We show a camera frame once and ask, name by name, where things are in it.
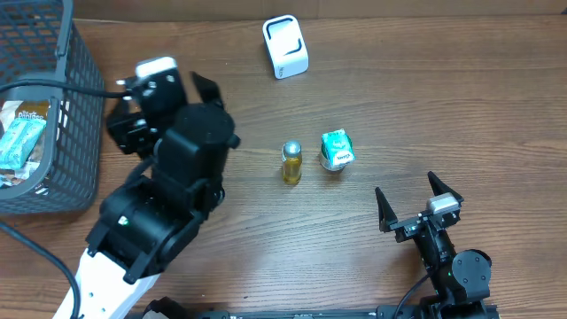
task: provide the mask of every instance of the wooden table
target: wooden table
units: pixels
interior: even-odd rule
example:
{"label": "wooden table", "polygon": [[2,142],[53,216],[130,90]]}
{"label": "wooden table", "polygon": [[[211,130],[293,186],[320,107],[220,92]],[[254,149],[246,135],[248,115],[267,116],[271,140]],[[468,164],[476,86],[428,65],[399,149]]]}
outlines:
{"label": "wooden table", "polygon": [[[262,21],[91,24],[79,29],[109,89],[136,62],[177,59],[217,81],[241,146],[228,198],[137,308],[169,296],[230,311],[397,304],[423,275],[412,242],[378,230],[374,188],[401,219],[424,209],[432,170],[465,198],[457,251],[493,259],[504,318],[567,316],[567,19],[564,16],[302,20],[307,73],[277,81]],[[344,128],[357,161],[330,175],[321,134]],[[301,183],[280,148],[304,147]],[[137,158],[107,134],[100,192],[84,214],[12,218],[76,269],[98,206]],[[0,317],[50,318],[68,289],[41,257],[0,234]],[[413,301],[430,294],[426,284]]]}

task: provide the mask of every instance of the gray plastic basket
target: gray plastic basket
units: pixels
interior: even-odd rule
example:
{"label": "gray plastic basket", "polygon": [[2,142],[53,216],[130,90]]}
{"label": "gray plastic basket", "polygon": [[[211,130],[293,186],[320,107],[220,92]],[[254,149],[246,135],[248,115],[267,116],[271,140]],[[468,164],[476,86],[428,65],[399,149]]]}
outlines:
{"label": "gray plastic basket", "polygon": [[[72,0],[0,0],[0,84],[52,79],[103,89],[73,23]],[[39,168],[0,189],[0,214],[82,210],[97,194],[104,100],[57,88],[20,87],[1,100],[50,100]]]}

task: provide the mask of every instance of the bottle cap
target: bottle cap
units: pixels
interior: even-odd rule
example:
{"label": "bottle cap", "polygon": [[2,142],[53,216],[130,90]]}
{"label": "bottle cap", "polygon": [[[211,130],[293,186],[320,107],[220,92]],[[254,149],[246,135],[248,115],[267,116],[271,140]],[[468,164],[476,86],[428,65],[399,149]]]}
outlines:
{"label": "bottle cap", "polygon": [[301,144],[298,141],[288,141],[283,145],[283,155],[288,158],[296,158],[301,154]]}

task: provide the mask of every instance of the teal package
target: teal package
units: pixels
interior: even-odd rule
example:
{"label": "teal package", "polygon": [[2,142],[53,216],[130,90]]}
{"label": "teal package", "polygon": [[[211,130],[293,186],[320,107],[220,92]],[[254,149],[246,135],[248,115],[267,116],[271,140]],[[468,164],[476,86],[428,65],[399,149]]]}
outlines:
{"label": "teal package", "polygon": [[45,120],[15,119],[0,139],[0,168],[22,168],[45,125]]}

